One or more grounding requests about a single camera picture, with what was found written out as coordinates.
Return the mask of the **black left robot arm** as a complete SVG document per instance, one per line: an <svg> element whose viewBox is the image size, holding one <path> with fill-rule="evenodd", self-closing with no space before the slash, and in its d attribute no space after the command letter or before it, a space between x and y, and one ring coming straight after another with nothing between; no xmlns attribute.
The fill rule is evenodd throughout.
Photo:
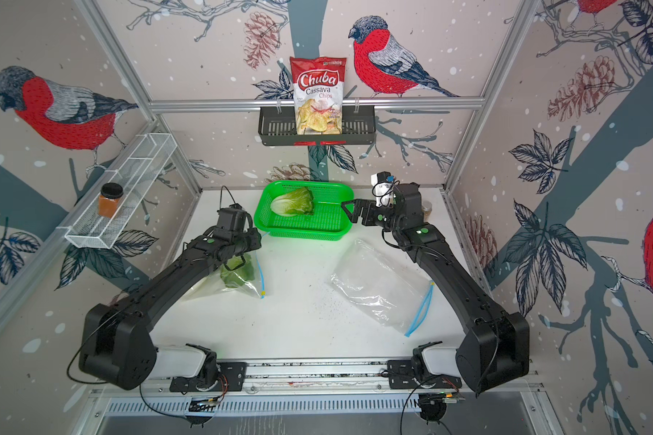
<svg viewBox="0 0 653 435"><path fill-rule="evenodd" d="M157 362L150 331L166 311L230 259L260 248L257 228L235 232L229 240L222 239L217 228L196 237L137 294L112 306L98 304L87 313L79 370L126 391L141 385Z"/></svg>

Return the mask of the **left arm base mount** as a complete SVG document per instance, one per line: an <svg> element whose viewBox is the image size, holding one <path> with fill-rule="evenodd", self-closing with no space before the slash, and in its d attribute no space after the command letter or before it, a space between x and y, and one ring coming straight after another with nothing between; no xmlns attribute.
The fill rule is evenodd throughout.
<svg viewBox="0 0 653 435"><path fill-rule="evenodd" d="M186 350L191 349L195 356L202 357L200 369L192 376L172 377L172 393L237 393L242 390L249 367L246 362L221 362L212 349L186 344Z"/></svg>

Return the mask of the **clear zipper bag blue zip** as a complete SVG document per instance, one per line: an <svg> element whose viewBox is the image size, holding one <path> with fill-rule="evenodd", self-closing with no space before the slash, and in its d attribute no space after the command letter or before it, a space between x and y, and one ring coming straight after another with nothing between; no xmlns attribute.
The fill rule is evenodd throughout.
<svg viewBox="0 0 653 435"><path fill-rule="evenodd" d="M212 297L221 293L239 292L248 297L263 299L266 296L263 272L254 252L234 257L228 264L204 277L181 298L182 301Z"/></svg>

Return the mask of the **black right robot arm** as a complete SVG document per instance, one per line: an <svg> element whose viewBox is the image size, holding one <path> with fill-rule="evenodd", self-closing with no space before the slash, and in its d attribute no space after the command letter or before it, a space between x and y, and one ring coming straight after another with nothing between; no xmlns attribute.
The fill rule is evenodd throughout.
<svg viewBox="0 0 653 435"><path fill-rule="evenodd" d="M521 378L530 369L530 326L508 313L477 283L453 254L443 234L424 221L419 205L379 207L373 199L341 204L352 223L379 226L434 281L465 333L455 362L477 394Z"/></svg>

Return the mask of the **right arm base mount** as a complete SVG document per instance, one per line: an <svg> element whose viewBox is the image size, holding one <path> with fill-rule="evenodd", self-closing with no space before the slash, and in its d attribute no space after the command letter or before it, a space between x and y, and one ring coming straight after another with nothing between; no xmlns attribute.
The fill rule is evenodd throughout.
<svg viewBox="0 0 653 435"><path fill-rule="evenodd" d="M455 357L455 348L431 342L413 349L409 359L388 360L379 376L388 379L392 390L413 390L420 386L457 391L463 386L463 380Z"/></svg>

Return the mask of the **chinese cabbage front dark leaves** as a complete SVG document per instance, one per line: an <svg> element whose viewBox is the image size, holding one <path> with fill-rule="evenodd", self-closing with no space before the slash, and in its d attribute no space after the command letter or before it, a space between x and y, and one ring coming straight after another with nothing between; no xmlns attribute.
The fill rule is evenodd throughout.
<svg viewBox="0 0 653 435"><path fill-rule="evenodd" d="M250 254L232 257L221 266L219 275L226 288L236 289L243 286L252 286L257 278L257 270Z"/></svg>

